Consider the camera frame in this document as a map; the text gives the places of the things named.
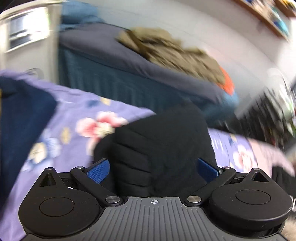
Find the black quilted jacket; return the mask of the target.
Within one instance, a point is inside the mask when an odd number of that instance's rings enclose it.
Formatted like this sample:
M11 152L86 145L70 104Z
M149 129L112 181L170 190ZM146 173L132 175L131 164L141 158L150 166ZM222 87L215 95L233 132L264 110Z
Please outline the black quilted jacket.
M191 103L117 127L95 146L93 160L101 159L110 163L102 185L122 197L187 197L205 185L197 161L217 165L203 113Z

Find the purple floral bed sheet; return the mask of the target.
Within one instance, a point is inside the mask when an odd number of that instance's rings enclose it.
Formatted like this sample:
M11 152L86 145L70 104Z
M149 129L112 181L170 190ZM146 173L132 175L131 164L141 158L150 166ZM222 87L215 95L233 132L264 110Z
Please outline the purple floral bed sheet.
M102 134L109 133L118 123L152 115L152 111L38 80L25 73L3 70L1 76L25 81L49 92L57 101L55 114L33 145L1 211L1 239L21 240L25 232L18 209L45 168L67 172L75 166L89 166L91 148ZM219 167L231 166L239 172L258 167L267 174L276 167L289 176L295 175L291 162L271 145L213 128L209 129L209 135Z

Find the navy blue folded garment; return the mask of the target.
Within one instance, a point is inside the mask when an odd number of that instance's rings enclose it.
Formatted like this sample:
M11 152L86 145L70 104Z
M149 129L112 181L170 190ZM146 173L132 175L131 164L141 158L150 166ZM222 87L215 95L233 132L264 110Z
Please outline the navy blue folded garment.
M50 93L23 80L1 77L1 206L56 106Z

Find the dark grey teal bed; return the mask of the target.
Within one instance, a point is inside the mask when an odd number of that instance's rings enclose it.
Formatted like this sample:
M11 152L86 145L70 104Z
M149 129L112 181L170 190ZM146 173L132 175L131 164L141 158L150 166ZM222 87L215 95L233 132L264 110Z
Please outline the dark grey teal bed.
M190 101L210 126L234 113L236 93L147 61L116 40L120 30L95 23L60 32L59 83L155 113Z

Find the olive green padded jacket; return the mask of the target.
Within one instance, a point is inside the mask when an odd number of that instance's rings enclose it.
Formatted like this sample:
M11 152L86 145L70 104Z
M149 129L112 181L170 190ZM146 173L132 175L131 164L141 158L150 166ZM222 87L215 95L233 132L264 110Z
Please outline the olive green padded jacket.
M183 47L180 39L162 28L135 27L120 31L116 38L151 63L206 80L234 94L232 79L214 58L197 47Z

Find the wooden shelf unit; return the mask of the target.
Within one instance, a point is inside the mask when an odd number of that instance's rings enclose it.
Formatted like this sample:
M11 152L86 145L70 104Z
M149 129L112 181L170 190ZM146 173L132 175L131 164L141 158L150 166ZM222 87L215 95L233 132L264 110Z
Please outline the wooden shelf unit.
M295 1L233 1L248 13L256 17L278 38L289 41L287 25L279 15L281 12L288 19L295 18Z

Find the light blue puffer jacket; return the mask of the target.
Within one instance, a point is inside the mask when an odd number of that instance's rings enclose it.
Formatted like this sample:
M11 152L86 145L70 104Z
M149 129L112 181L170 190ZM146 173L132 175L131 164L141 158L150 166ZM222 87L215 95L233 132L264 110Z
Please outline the light blue puffer jacket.
M62 3L61 23L59 30L75 29L82 25L103 23L98 16L98 8L81 1L64 1Z

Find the small white framed screen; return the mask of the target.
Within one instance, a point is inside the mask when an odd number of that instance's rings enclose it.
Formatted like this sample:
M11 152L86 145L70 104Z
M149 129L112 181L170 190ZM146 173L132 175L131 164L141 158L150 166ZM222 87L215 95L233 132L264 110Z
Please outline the small white framed screen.
M46 7L29 9L4 20L8 34L6 52L46 39L50 35L50 19Z

